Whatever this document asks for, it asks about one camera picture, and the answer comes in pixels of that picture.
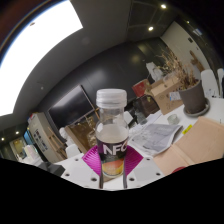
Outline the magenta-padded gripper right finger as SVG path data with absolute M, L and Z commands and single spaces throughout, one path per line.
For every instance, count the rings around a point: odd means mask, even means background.
M 131 146 L 127 147 L 123 171 L 125 189 L 143 187 L 163 176 L 164 174 L 151 157 L 143 157 Z

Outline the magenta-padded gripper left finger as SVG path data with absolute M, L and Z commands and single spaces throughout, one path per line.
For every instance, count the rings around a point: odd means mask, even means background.
M 62 177 L 84 188 L 102 188 L 102 170 L 97 147 L 94 146 L 84 155 L 77 155 L 65 168 Z

